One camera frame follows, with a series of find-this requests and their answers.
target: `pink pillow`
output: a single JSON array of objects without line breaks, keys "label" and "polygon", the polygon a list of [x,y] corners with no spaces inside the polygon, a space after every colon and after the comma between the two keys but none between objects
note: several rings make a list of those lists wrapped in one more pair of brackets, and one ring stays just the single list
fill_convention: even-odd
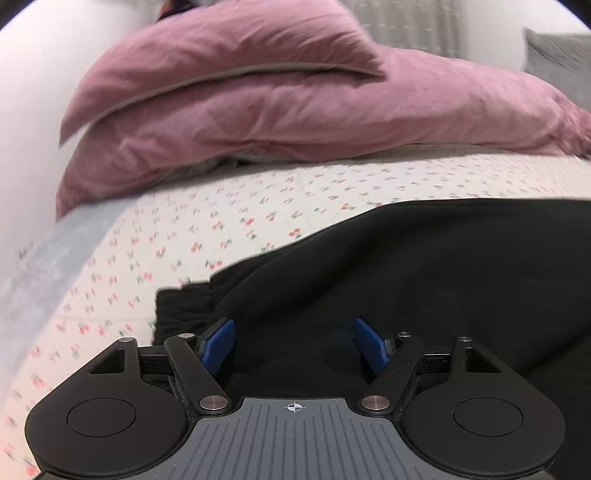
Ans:
[{"label": "pink pillow", "polygon": [[66,168],[58,216],[244,150],[314,162],[414,143],[591,153],[591,113],[534,76],[379,49],[383,80],[267,73],[179,89],[103,118]]},{"label": "pink pillow", "polygon": [[226,0],[197,8],[108,50],[78,85],[60,144],[108,113],[205,80],[326,69],[380,76],[374,47],[338,0]]}]

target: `black blanket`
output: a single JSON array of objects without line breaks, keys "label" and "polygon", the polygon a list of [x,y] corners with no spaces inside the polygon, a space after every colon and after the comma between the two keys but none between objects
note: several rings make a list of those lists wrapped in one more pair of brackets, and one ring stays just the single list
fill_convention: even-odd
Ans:
[{"label": "black blanket", "polygon": [[563,411],[553,472],[591,478],[591,202],[449,200],[377,208],[157,296],[155,344],[223,316],[237,347],[218,380],[241,396],[359,398],[365,316],[430,345],[475,338]]}]

